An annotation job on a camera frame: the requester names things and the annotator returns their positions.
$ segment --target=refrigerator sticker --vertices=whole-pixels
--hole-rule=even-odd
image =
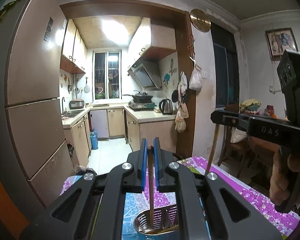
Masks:
[[[46,28],[46,33],[44,34],[44,40],[46,42],[49,42],[49,39],[50,39],[50,33],[51,33],[51,29],[52,29],[52,24],[53,24],[53,20],[52,18],[50,17],[50,20],[48,22],[48,26]]]
[[[63,20],[63,25],[62,25],[62,27],[63,27],[64,29],[66,29],[66,26],[67,26],[67,19],[65,18],[65,19]]]

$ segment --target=electric kettle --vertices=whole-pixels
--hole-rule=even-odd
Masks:
[[[162,114],[173,114],[172,101],[168,98],[163,99],[159,103],[159,109],[162,112]]]

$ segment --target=kettle handle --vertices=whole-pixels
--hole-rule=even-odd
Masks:
[[[164,100],[161,100],[160,101],[160,103],[159,103],[159,109],[160,109],[160,111],[163,113],[163,110],[162,110],[162,108],[161,108],[161,105],[163,104],[163,108],[164,108]]]

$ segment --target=purple floral tablecloth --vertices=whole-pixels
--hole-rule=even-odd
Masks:
[[[192,172],[204,174],[207,167],[207,161],[202,157],[192,157],[180,161],[181,164],[189,167]],[[297,226],[300,217],[294,213],[289,214],[278,213],[274,209],[274,204],[268,197],[254,190],[247,184],[233,177],[218,166],[212,165],[210,171],[218,174],[225,182],[227,182],[234,190],[242,195],[251,205],[253,205],[260,213],[264,215],[276,228],[283,234],[288,236]],[[72,184],[74,184],[81,176],[69,177],[63,185],[60,194],[63,194]],[[154,207],[163,207],[176,203],[174,192],[159,193],[154,187]],[[141,194],[127,193],[124,217],[122,225],[122,239],[138,239],[136,231],[133,227],[134,218],[143,210],[149,209],[149,184],[148,171],[146,173],[146,187]]]

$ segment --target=door frame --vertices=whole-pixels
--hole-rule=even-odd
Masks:
[[[173,25],[176,33],[178,72],[180,75],[183,71],[187,80],[190,80],[194,66],[189,56],[194,53],[194,39],[189,12],[139,0],[84,0],[62,4],[60,7],[68,20],[88,16],[129,15],[148,17],[157,23]],[[182,158],[192,157],[194,141],[196,92],[188,89],[187,94],[189,118],[185,120],[186,130],[177,133],[176,154]]]

